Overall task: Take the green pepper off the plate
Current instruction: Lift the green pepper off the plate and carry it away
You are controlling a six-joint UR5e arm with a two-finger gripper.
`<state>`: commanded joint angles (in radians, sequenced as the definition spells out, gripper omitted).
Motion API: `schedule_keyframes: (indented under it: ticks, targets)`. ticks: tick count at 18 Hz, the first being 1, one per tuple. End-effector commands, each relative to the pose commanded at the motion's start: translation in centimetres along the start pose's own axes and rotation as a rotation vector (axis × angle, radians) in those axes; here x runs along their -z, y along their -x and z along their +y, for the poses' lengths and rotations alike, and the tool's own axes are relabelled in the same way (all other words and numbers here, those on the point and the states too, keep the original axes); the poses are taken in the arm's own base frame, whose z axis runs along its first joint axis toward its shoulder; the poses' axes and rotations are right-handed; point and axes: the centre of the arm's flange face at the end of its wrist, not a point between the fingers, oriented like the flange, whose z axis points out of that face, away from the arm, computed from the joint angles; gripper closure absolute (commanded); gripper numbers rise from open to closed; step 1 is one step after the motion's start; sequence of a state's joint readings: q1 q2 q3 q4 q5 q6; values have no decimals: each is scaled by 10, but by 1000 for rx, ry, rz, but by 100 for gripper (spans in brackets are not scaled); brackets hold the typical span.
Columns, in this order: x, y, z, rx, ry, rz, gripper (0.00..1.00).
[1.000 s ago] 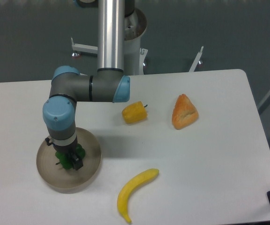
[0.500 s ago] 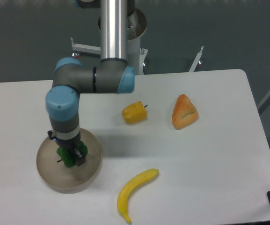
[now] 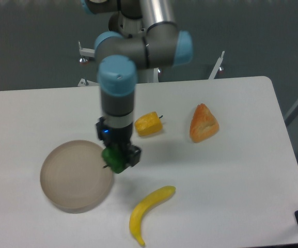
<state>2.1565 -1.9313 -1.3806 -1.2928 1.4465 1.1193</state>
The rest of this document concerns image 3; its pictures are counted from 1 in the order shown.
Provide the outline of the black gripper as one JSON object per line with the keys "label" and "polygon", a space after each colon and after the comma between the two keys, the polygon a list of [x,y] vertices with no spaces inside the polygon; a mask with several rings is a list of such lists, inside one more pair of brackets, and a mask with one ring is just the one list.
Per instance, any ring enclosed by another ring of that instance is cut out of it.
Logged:
{"label": "black gripper", "polygon": [[141,148],[131,145],[131,136],[133,133],[133,124],[122,128],[115,128],[107,124],[105,117],[100,117],[96,123],[98,139],[106,147],[116,146],[118,151],[118,167],[133,167],[140,161]]}

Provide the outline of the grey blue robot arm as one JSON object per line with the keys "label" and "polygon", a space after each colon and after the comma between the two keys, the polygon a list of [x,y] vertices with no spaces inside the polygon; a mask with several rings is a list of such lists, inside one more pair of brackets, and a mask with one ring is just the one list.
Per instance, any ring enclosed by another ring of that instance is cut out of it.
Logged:
{"label": "grey blue robot arm", "polygon": [[102,109],[96,128],[105,165],[118,174],[140,161],[141,149],[131,143],[138,72],[188,64],[192,37],[178,29],[170,1],[82,1],[82,6],[89,13],[112,14],[109,30],[94,46]]}

